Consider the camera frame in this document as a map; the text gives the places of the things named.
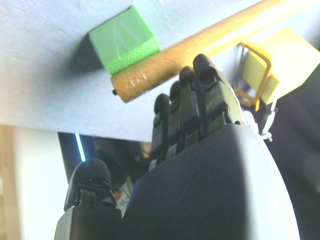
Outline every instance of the green block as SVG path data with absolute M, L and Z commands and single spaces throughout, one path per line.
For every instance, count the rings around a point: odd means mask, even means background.
M 160 51 L 157 38 L 134 6 L 92 30 L 89 39 L 112 75 Z

